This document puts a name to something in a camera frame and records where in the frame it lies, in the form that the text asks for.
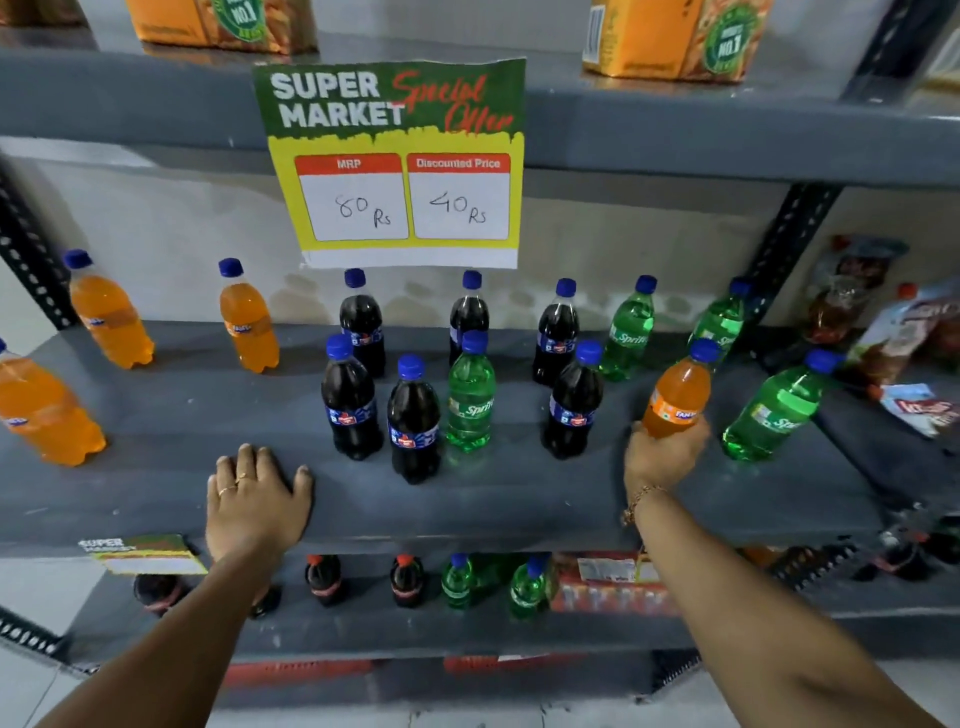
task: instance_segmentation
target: fanta bottle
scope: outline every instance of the fanta bottle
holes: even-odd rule
[[[107,359],[124,369],[153,361],[154,342],[124,289],[101,276],[86,251],[67,251],[63,263],[72,271],[70,301]]]
[[[658,440],[697,421],[710,399],[709,365],[720,353],[715,341],[697,339],[690,345],[689,356],[660,376],[643,413],[643,426],[651,437]]]
[[[263,374],[267,367],[280,363],[280,346],[267,304],[243,278],[243,266],[235,257],[220,261],[220,275],[228,279],[220,294],[220,313],[240,363],[251,372]]]
[[[43,367],[9,352],[0,339],[0,418],[51,463],[80,465],[107,446],[73,392]]]

